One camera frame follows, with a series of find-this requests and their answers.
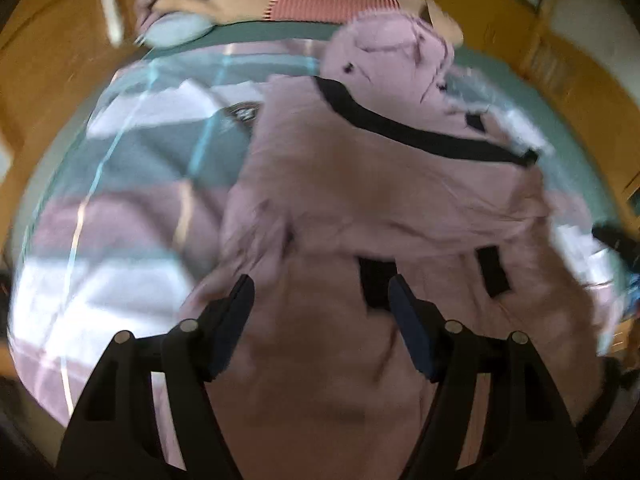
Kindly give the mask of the pink hooded jacket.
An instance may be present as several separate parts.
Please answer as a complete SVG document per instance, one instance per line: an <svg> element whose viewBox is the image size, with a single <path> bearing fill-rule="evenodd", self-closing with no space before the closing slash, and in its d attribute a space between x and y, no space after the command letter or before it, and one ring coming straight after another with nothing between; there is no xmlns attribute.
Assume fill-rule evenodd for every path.
<svg viewBox="0 0 640 480"><path fill-rule="evenodd" d="M574 422L602 392L594 305L551 245L536 157L469 121L445 90L453 60L420 18L371 12L317 76L267 84L217 264L184 304L255 283L208 389L247 479L399 476L435 389L390 313L395 275L474 333L526 333Z"/></svg>

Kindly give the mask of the green quilted mattress cover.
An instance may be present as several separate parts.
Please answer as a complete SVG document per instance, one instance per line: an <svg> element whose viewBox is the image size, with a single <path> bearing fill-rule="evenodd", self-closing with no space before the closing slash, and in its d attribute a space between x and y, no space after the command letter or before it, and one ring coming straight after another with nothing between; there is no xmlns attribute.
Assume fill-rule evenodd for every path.
<svg viewBox="0 0 640 480"><path fill-rule="evenodd" d="M219 26L207 35L168 50L153 49L143 58L154 60L199 48L237 42L276 41L282 39L328 40L336 27L330 24L299 22L248 22ZM552 110L541 94L521 79L505 62L467 47L457 48L456 64L479 70L510 98L544 134L560 156L561 166L582 194L594 222L622 223L620 212L593 157L578 139L577 133L561 115Z"/></svg>

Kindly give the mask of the plaid patchwork duvet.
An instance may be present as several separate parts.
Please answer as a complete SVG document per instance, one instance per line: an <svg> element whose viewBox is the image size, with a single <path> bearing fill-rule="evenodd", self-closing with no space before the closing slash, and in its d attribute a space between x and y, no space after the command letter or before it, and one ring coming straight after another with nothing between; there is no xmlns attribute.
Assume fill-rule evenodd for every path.
<svg viewBox="0 0 640 480"><path fill-rule="evenodd" d="M273 76L310 76L320 41L225 44L134 63L66 132L47 188L31 192L12 244L10 344L27 391L61 425L111 336L166 332L218 266L227 195ZM555 112L506 64L459 48L447 78L470 110L494 112L515 148L539 154L550 243L589 290L592 343L577 359L548 337L536 346L570 416L602 388L602 351L616 304L615 266L586 229L613 205Z"/></svg>

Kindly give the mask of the wooden headboard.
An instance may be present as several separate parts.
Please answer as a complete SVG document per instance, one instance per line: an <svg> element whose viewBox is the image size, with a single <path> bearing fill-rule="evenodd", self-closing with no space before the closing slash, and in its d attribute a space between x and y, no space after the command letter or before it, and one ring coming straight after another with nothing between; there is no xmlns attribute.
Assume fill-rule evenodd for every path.
<svg viewBox="0 0 640 480"><path fill-rule="evenodd" d="M70 145L79 114L134 58L134 0L118 0L119 48L100 0L1 0L1 262L20 252L35 203Z"/></svg>

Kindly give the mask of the light blue neck pillow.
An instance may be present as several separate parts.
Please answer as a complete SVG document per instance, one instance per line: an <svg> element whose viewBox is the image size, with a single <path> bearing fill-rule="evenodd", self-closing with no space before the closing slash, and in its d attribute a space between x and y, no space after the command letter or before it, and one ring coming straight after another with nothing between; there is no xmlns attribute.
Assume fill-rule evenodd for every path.
<svg viewBox="0 0 640 480"><path fill-rule="evenodd" d="M200 39L213 28L214 24L201 15L169 13L145 29L136 39L136 45L150 49L172 49Z"/></svg>

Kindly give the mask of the large plush toy striped shirt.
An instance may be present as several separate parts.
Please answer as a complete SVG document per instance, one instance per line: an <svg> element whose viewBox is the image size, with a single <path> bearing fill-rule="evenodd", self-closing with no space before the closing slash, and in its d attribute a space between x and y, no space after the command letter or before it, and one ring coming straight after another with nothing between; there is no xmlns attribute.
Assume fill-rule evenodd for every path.
<svg viewBox="0 0 640 480"><path fill-rule="evenodd" d="M463 44L461 27L434 0L156 0L152 10L198 14L216 25L252 21L344 24L362 12L397 10L422 18L450 44Z"/></svg>

